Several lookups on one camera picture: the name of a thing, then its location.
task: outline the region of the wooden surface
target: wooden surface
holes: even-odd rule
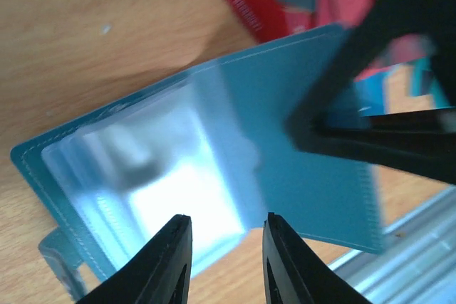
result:
[[[222,0],[0,0],[0,303],[70,303],[39,256],[53,219],[9,161],[9,150],[187,65],[253,45]],[[392,110],[405,71],[387,84]],[[444,184],[379,171],[385,221]],[[190,303],[263,303],[261,231],[193,280]],[[344,248],[311,245],[325,260]],[[96,285],[85,268],[89,286]]]

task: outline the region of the red packaging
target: red packaging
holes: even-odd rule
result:
[[[258,42],[263,43],[314,27],[313,14],[276,0],[227,0]]]

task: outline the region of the clear plastic pocket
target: clear plastic pocket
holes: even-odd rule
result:
[[[181,82],[43,150],[116,269],[175,214],[192,217],[193,275],[261,225],[255,149],[223,112],[228,99],[217,98],[208,106],[193,83]]]

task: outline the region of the white stitching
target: white stitching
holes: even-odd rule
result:
[[[356,97],[351,97],[351,99],[352,99],[351,110],[353,113],[353,117],[355,117],[356,116],[355,113],[358,112],[359,104],[356,101]],[[375,214],[377,212],[376,211],[377,206],[375,205],[375,203],[373,203],[369,199],[370,194],[366,191],[366,189],[369,189],[372,186],[371,175],[369,175],[369,172],[372,173],[372,169],[370,169],[369,171],[366,171],[366,168],[363,167],[364,163],[358,162],[358,161],[355,161],[354,163],[355,163],[355,167],[356,167],[356,173],[358,174],[358,181],[361,185],[361,192],[362,192],[361,195],[363,196],[364,207],[366,210],[366,216],[367,216],[366,219],[368,222],[368,230],[370,233],[370,242],[373,243],[374,245],[379,246],[379,245],[381,245],[380,239],[377,236],[377,234],[375,234],[377,231],[378,222],[379,222],[379,218]]]
[[[270,49],[266,49],[266,50],[263,50],[263,51],[259,51],[257,53],[251,53],[249,55],[246,55],[246,56],[242,56],[240,58],[235,58],[234,60],[230,60],[230,61],[225,61],[223,63],[220,63],[220,65],[225,65],[225,64],[230,64],[230,63],[233,63],[233,62],[237,62],[237,61],[241,61],[241,60],[244,60],[245,58],[250,58],[252,56],[256,56],[256,55],[261,55],[263,53],[267,53],[269,51],[274,51],[274,50],[277,50],[277,49],[280,49],[280,48],[285,48],[287,46],[292,46],[292,45],[295,45],[297,43],[301,43],[301,42],[304,42],[304,41],[311,41],[311,40],[314,40],[314,39],[317,39],[317,38],[321,38],[321,37],[332,37],[332,36],[338,36],[338,35],[334,35],[334,34],[330,34],[330,33],[324,33],[324,34],[321,34],[319,36],[314,36],[314,37],[311,37],[311,38],[305,38],[305,39],[301,39],[301,40],[297,40],[297,41],[294,41],[294,42],[291,42],[291,43],[287,43],[287,44],[283,44],[281,46],[276,46],[274,48],[270,48]],[[214,66],[210,66],[210,67],[207,67],[207,68],[203,68],[201,70],[196,70],[195,72],[191,73],[190,76],[194,76],[198,73],[202,73],[204,71],[207,71],[207,70],[210,70],[210,69],[213,69]],[[160,92],[163,88],[165,88],[165,86],[162,86],[161,88],[157,89],[156,91],[157,92]],[[142,96],[141,98],[138,98],[134,103],[138,103],[140,102],[141,100],[143,100],[144,98],[146,98],[147,95],[145,96]],[[132,104],[132,102],[129,102],[129,103],[125,103],[124,106],[127,107],[127,106],[130,106]],[[87,121],[87,122],[84,122],[83,125],[88,125],[88,124],[91,124],[91,123],[94,123],[95,121],[97,121],[98,119],[100,119],[102,116],[104,116],[107,112],[110,111],[111,108],[106,108],[104,111],[102,111],[102,113],[100,113],[99,115],[97,115],[97,117],[94,117],[93,119]],[[64,135],[68,135],[69,133],[71,132],[74,132],[76,131],[78,128],[80,128],[82,125],[78,125],[76,127],[72,127],[71,129],[69,130],[66,130],[65,132],[61,132],[59,134],[57,134],[56,136],[54,137],[51,137],[35,146],[32,146],[30,148],[28,148],[22,155],[21,155],[21,163],[23,166],[25,166],[26,168],[26,171],[28,172],[28,175],[32,178],[32,180],[36,183],[36,185],[38,186],[38,188],[43,192],[43,194],[45,195],[45,197],[47,198],[47,200],[49,200],[49,202],[51,203],[51,206],[54,208],[54,210],[56,211],[56,213],[60,216],[60,218],[63,220],[64,224],[67,226],[67,228],[70,230],[70,232],[73,234],[74,238],[76,239],[76,241],[78,242],[78,244],[82,247],[82,249],[87,253],[87,256],[89,257],[90,260],[92,260],[93,264],[95,265],[95,267],[100,271],[100,273],[105,277],[107,278],[107,275],[103,272],[103,270],[101,269],[101,267],[98,265],[98,263],[96,262],[96,260],[94,259],[94,257],[92,257],[92,255],[90,254],[89,250],[87,249],[87,247],[84,245],[84,242],[81,240],[81,238],[78,236],[77,232],[74,231],[73,228],[71,228],[70,224],[68,223],[68,221],[66,220],[66,217],[61,213],[61,211],[59,210],[59,208],[56,206],[56,204],[54,203],[54,201],[52,200],[52,198],[48,195],[48,193],[46,192],[46,190],[44,189],[44,186],[40,183],[40,181],[37,179],[37,177],[33,174],[29,164],[27,163],[27,161],[25,160],[25,157],[26,155],[33,149],[35,148],[38,148],[40,146],[43,146],[43,145],[46,145],[48,144],[49,142],[52,142],[56,139],[58,139],[59,137],[62,137]],[[361,176],[359,174],[359,168],[356,168],[358,169],[358,178],[360,178],[360,181],[366,179],[366,173],[365,172],[362,172],[363,173],[363,176]],[[367,196],[368,194],[366,194],[366,192],[363,192],[363,200],[364,200],[364,204],[369,207],[369,208],[372,208],[372,204],[367,200]],[[373,239],[373,236],[374,236],[374,230],[372,229],[372,226],[371,226],[371,222],[370,220],[369,221],[369,226],[370,226],[370,234],[371,234],[371,238]],[[307,237],[309,237],[310,239],[312,238],[317,238],[317,239],[326,239],[328,241],[335,241],[335,242],[339,242],[339,243],[347,243],[347,244],[350,244],[350,245],[353,245],[353,246],[359,246],[359,247],[364,247],[364,248],[367,248],[367,249],[371,249],[367,246],[362,246],[362,245],[357,245],[355,243],[349,243],[347,241],[342,241],[342,240],[337,240],[337,239],[328,239],[328,238],[323,238],[321,236],[317,236],[317,235],[313,235],[313,234],[302,234],[302,235],[305,235]]]

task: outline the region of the card holder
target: card holder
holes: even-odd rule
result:
[[[170,208],[192,215],[192,275],[269,211],[301,237],[378,253],[371,166],[297,151],[282,127],[346,35],[331,25],[203,63],[24,142],[11,158],[101,281]],[[351,85],[329,124],[362,125],[365,101]]]

